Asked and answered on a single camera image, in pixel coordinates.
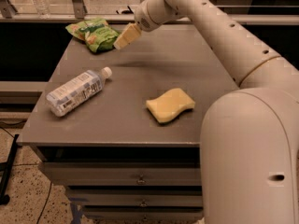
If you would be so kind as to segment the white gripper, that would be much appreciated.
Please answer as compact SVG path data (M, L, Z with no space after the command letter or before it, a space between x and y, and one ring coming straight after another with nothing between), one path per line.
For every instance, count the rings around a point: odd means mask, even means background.
M123 49L141 36L141 30L151 32L175 18L175 10L164 0L144 0L135 10L135 23L128 23L113 46Z

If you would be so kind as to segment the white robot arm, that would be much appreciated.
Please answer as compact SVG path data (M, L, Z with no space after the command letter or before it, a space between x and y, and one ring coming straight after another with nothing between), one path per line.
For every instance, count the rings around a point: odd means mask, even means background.
M143 0L117 49L188 18L237 85L201 128L205 224L299 224L297 69L210 0Z

